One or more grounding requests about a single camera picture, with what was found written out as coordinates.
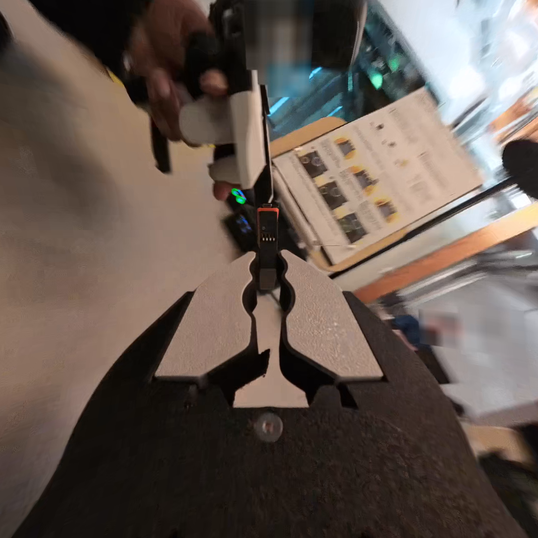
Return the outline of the white board ledge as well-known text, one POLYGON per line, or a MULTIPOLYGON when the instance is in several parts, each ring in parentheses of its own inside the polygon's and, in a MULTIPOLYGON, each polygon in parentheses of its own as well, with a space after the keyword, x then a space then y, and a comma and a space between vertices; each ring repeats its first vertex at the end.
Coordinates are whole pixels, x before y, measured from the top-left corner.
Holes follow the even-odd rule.
POLYGON ((319 251, 319 238, 314 234, 311 225, 304 216, 299 204, 292 196, 286 182, 278 169, 272 167, 273 188, 291 228, 308 251, 319 251))

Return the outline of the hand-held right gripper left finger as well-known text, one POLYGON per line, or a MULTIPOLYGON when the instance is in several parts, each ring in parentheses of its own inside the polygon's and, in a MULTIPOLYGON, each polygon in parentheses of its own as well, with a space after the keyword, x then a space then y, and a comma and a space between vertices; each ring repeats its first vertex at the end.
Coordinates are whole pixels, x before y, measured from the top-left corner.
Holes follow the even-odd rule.
POLYGON ((258 349, 257 289, 248 252, 209 276, 193 292, 154 377, 225 396, 265 376, 270 351, 258 349))

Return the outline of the person's left hand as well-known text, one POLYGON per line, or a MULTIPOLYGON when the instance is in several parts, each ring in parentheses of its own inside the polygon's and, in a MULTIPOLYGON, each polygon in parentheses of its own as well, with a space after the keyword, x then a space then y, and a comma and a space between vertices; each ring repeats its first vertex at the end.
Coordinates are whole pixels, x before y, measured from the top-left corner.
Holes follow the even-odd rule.
POLYGON ((127 55, 132 71, 145 79, 149 111, 165 138, 182 139, 179 114, 184 104, 176 79, 193 34, 212 34, 197 1, 151 1, 131 33, 127 55))

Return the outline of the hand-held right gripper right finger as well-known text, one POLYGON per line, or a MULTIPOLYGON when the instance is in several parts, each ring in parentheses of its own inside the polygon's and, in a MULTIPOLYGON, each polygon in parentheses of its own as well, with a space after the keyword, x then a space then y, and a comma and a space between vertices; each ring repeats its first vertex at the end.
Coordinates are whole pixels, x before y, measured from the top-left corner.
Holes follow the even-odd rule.
POLYGON ((380 382, 384 373, 344 292, 290 251, 279 253, 282 321, 279 366, 314 398, 321 387, 380 382))

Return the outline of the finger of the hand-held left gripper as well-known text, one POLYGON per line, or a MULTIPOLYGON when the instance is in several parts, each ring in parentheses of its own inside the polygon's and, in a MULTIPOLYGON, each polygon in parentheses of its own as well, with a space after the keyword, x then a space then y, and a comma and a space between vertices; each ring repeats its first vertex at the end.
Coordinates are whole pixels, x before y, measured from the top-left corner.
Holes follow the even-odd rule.
POLYGON ((248 75, 251 88, 229 98, 235 151, 232 184, 243 191, 253 191, 255 206, 262 207, 273 201, 267 100, 258 72, 252 70, 248 75))

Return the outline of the black battery charging case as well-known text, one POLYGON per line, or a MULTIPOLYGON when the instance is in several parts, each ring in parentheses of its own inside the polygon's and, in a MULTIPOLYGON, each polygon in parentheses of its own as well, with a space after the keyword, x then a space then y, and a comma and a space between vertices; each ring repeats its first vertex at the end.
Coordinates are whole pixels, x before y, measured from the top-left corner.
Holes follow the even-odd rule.
POLYGON ((232 212, 242 209, 255 210, 257 206, 254 189, 232 187, 230 194, 225 199, 225 204, 232 212))
POLYGON ((235 211, 222 219, 222 224, 238 251, 258 250, 257 229, 249 212, 235 211))

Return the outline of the brown wooden panel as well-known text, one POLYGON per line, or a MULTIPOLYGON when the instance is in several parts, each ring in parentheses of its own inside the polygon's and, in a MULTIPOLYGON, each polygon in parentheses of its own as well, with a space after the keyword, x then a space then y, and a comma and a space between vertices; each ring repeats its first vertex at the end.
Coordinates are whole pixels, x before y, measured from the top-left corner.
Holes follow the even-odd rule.
POLYGON ((397 268, 353 294, 363 303, 372 303, 534 228, 537 228, 537 202, 397 268))

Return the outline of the black battery red edge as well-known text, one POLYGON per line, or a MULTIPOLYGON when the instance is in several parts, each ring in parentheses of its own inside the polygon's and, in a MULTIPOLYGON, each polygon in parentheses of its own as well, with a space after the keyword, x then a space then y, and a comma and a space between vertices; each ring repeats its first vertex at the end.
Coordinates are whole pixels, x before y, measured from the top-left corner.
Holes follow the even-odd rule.
POLYGON ((278 204, 262 204, 257 209, 258 288, 262 293, 272 292, 278 282, 278 227, 278 204))

